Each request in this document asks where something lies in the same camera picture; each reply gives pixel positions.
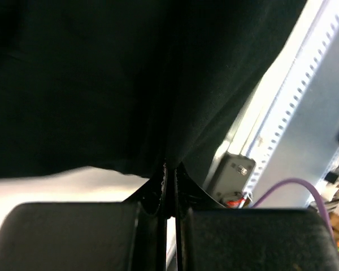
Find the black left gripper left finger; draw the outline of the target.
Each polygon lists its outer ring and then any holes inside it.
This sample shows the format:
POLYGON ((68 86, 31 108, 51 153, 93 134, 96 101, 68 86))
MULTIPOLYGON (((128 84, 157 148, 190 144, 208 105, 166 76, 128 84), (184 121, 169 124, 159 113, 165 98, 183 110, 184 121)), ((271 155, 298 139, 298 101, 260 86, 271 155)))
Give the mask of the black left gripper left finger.
POLYGON ((165 270, 167 167, 123 202, 23 203, 0 228, 0 270, 165 270))

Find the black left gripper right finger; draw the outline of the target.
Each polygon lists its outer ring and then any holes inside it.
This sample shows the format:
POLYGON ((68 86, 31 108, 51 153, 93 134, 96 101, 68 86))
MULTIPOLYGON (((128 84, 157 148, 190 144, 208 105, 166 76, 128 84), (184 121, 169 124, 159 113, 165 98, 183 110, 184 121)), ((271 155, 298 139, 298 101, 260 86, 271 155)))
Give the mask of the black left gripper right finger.
POLYGON ((225 208, 182 165, 174 191, 178 270, 339 270, 336 245, 314 211, 225 208))

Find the black t-shirt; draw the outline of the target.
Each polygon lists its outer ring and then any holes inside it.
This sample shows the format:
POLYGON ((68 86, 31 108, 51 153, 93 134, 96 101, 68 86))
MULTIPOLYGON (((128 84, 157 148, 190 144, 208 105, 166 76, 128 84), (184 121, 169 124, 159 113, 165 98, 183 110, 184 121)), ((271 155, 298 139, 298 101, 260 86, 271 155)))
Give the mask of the black t-shirt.
POLYGON ((304 1, 0 1, 0 178, 202 183, 304 1))

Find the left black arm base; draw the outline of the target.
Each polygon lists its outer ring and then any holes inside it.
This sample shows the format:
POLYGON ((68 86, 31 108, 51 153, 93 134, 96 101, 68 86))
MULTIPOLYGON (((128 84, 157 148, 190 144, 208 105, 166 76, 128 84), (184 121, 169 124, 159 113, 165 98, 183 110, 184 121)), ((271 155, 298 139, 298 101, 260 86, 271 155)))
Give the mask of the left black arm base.
POLYGON ((204 189, 227 208, 238 208, 245 201, 243 189, 256 162, 246 156, 226 153, 204 189))

